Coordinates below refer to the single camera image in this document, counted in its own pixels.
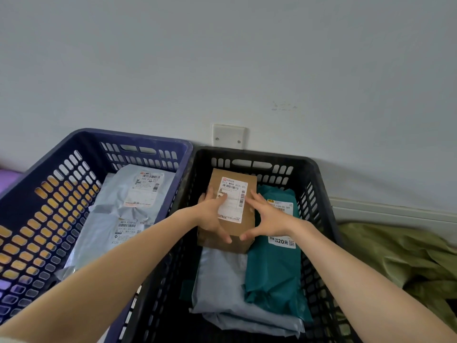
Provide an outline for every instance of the hand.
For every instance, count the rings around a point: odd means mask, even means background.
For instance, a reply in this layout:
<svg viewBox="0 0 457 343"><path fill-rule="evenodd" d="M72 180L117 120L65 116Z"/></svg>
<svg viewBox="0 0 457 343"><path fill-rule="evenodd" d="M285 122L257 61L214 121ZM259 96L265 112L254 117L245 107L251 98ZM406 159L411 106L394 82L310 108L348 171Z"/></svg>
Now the hand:
<svg viewBox="0 0 457 343"><path fill-rule="evenodd" d="M231 243L230 235L223 229L218 218L218 209L227 199L227 194L218 198L213 198L214 189L208 186L208 192L203 193L198 199L198 204L195 206L197 210L198 226L202 229L215 232L226 243Z"/></svg>
<svg viewBox="0 0 457 343"><path fill-rule="evenodd" d="M288 236L290 234L289 227L293 225L296 218L273 207L262 195L257 194L254 190L251 190L251 193L254 199L246 197L246 202L260 213L262 221L259 226L244 232L239 239L245 241L260 235Z"/></svg>

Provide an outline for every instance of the person's left arm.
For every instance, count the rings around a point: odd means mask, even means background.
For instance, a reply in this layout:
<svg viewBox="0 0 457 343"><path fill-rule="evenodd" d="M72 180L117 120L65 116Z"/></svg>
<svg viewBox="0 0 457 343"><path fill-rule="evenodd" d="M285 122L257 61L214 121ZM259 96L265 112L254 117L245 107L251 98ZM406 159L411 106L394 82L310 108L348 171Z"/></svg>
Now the person's left arm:
<svg viewBox="0 0 457 343"><path fill-rule="evenodd" d="M226 195L178 210L83 267L0 326L0 337L27 343L96 342L178 240L194 226L227 243L218 208Z"/></svg>

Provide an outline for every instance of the person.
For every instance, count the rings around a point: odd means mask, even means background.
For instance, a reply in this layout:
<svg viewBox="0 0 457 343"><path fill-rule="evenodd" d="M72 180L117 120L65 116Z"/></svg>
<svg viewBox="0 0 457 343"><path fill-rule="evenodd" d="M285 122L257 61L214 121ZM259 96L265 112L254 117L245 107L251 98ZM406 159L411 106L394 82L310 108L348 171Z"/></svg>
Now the person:
<svg viewBox="0 0 457 343"><path fill-rule="evenodd" d="M231 243L217 214L226 195L213 199L213 194L209 187L196 206L178 210L57 284L0 326L0 337L27 343L97 342L187 231L198 225ZM240 239L293 238L364 342L457 342L457 334L425 306L311 223L281 212L254 191L252 195L246 201L259 211L261 223Z"/></svg>

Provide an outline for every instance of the gray wall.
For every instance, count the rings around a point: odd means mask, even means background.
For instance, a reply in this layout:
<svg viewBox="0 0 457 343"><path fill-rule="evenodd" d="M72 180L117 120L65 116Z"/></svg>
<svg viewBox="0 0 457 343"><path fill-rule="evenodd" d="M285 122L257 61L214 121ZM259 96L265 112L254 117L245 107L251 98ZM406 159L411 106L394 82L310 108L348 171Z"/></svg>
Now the gray wall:
<svg viewBox="0 0 457 343"><path fill-rule="evenodd" d="M330 195L457 208L457 0L0 0L0 165L81 127L316 158Z"/></svg>

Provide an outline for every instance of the green bag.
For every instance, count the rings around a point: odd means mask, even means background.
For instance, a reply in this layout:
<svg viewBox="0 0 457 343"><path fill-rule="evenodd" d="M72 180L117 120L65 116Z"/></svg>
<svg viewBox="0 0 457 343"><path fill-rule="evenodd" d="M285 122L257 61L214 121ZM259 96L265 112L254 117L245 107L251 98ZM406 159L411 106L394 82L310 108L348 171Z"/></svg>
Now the green bag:
<svg viewBox="0 0 457 343"><path fill-rule="evenodd" d="M347 223L345 249L390 279L457 332L457 249L422 230Z"/></svg>
<svg viewBox="0 0 457 343"><path fill-rule="evenodd" d="M258 186L272 205L299 217L295 194L267 185ZM260 224L256 212L255 225ZM312 322L304 289L300 286L301 250L287 236L258 236L248 251L244 300L276 314L299 317Z"/></svg>

